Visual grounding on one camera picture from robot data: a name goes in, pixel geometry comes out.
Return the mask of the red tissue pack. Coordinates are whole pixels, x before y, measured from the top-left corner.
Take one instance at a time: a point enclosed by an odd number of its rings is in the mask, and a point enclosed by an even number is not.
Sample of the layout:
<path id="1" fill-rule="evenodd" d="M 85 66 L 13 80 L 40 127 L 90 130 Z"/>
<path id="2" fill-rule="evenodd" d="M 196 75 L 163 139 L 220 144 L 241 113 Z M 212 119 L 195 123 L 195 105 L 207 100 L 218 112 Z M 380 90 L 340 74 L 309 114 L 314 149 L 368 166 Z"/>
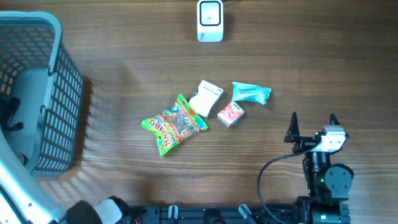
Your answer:
<path id="1" fill-rule="evenodd" d="M 228 128 L 234 125 L 244 114 L 244 110 L 234 101 L 231 101 L 218 113 L 218 119 Z"/>

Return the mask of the teal wet wipes pack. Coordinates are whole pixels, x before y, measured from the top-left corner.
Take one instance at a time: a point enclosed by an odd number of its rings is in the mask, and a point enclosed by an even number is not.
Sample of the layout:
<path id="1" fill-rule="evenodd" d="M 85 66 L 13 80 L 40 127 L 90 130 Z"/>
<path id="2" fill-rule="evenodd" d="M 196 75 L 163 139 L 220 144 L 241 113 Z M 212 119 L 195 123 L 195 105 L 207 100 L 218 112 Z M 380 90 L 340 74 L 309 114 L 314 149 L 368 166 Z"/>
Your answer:
<path id="1" fill-rule="evenodd" d="M 232 84 L 234 86 L 232 101 L 250 101 L 265 105 L 272 92 L 269 87 L 241 82 L 232 82 Z"/>

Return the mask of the white carton box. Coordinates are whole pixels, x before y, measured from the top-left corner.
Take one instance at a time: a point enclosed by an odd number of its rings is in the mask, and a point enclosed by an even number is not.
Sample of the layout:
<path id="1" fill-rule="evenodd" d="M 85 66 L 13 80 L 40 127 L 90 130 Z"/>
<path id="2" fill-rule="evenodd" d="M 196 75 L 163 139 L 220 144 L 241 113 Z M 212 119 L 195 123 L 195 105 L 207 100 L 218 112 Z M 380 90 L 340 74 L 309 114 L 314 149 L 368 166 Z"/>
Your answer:
<path id="1" fill-rule="evenodd" d="M 207 118 L 214 104 L 223 94 L 223 89 L 202 80 L 193 96 L 190 98 L 189 104 L 200 116 Z"/>

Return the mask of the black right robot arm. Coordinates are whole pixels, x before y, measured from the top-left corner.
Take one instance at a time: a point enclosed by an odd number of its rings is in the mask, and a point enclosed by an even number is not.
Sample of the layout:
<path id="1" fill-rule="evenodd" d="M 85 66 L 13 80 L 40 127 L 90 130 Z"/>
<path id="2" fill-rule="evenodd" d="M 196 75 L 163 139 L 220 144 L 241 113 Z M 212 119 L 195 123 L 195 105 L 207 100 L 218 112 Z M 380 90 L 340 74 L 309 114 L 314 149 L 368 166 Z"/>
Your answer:
<path id="1" fill-rule="evenodd" d="M 330 123 L 313 137 L 300 135 L 297 114 L 292 113 L 284 142 L 292 143 L 295 155 L 303 154 L 303 173 L 308 196 L 296 200 L 297 223 L 349 224 L 345 202 L 353 183 L 354 172 L 344 164 L 332 164 L 330 156 L 343 149 L 349 134 L 334 114 Z"/>

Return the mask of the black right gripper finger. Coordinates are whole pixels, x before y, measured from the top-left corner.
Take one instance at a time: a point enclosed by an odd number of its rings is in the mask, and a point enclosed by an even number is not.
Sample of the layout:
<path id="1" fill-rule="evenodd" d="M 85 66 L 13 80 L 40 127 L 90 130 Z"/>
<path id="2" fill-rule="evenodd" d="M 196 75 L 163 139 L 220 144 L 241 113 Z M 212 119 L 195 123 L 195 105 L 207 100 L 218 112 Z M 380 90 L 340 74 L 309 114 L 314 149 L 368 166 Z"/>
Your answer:
<path id="1" fill-rule="evenodd" d="M 330 114 L 330 125 L 340 125 L 334 113 Z M 349 134 L 345 132 L 345 138 L 349 139 Z"/>
<path id="2" fill-rule="evenodd" d="M 297 119 L 297 113 L 293 112 L 290 120 L 289 128 L 284 137 L 284 142 L 286 143 L 295 143 L 300 141 L 300 131 L 299 124 Z"/>

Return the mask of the Haribo gummy candy bag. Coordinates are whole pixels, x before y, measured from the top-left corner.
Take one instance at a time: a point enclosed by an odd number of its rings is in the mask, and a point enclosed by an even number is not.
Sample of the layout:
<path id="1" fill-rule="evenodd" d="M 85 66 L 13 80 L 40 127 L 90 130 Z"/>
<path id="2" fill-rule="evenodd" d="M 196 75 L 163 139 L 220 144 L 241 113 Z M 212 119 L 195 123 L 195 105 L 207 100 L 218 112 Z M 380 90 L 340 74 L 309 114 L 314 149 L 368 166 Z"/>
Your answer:
<path id="1" fill-rule="evenodd" d="M 208 129 L 182 94 L 178 95 L 171 109 L 145 119 L 141 126 L 154 133 L 160 156 L 166 155 L 190 136 Z"/>

